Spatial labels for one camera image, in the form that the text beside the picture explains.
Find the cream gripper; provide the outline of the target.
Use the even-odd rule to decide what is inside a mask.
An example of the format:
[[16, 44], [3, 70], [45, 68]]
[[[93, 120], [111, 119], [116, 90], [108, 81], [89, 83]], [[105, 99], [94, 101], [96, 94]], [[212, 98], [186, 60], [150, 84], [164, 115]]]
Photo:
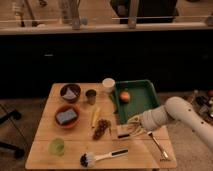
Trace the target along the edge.
[[142, 127], [142, 115], [137, 114], [129, 118], [127, 121], [127, 128], [131, 137], [138, 136], [145, 132]]

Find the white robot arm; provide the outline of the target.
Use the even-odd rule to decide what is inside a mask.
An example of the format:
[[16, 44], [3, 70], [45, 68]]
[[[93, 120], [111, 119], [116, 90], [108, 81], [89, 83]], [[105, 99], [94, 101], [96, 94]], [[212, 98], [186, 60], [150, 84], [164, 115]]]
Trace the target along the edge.
[[188, 126], [213, 152], [213, 126], [203, 120], [193, 106], [181, 97], [170, 97], [163, 105], [132, 116], [127, 123], [149, 132], [172, 121], [180, 121]]

